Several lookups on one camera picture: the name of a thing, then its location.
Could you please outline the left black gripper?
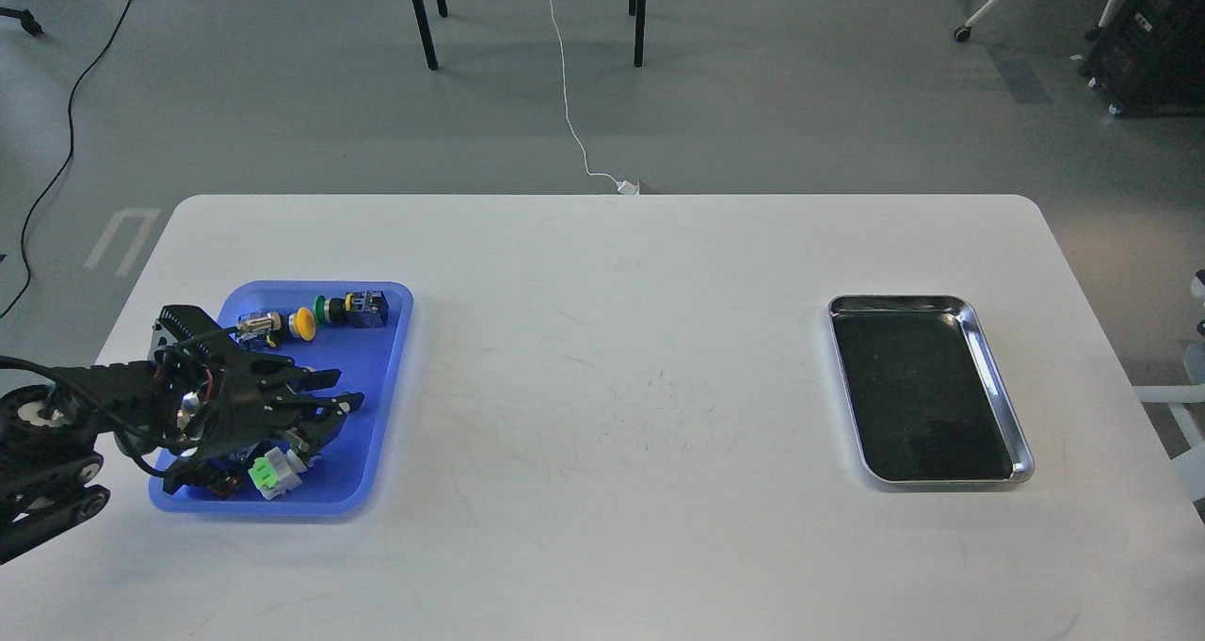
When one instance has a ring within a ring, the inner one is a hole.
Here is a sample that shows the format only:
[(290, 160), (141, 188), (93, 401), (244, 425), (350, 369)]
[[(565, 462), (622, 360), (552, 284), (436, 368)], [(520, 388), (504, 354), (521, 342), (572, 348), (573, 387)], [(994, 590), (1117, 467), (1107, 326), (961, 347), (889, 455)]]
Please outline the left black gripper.
[(217, 365), (193, 365), (175, 400), (165, 439), (175, 459), (167, 477), (236, 477), (249, 465), (249, 452), (272, 439), (288, 443), (301, 461), (313, 461), (340, 434), (365, 393), (337, 396), (283, 396), (334, 388), (340, 367), (296, 366), (292, 359), (249, 354)]

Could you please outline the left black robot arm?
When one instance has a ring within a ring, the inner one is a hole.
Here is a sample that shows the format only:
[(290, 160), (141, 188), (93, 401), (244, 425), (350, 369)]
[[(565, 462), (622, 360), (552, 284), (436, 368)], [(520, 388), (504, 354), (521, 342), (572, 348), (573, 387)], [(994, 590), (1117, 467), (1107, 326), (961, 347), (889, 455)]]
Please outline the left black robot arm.
[(169, 495), (293, 489), (364, 395), (327, 396), (337, 367), (302, 367), (237, 343), (258, 327), (223, 327), (200, 307), (167, 305), (145, 360), (47, 367), (4, 357), (5, 370), (41, 383), (2, 396), (2, 560), (106, 507), (111, 492), (95, 483), (104, 464), (96, 440), (106, 433)]

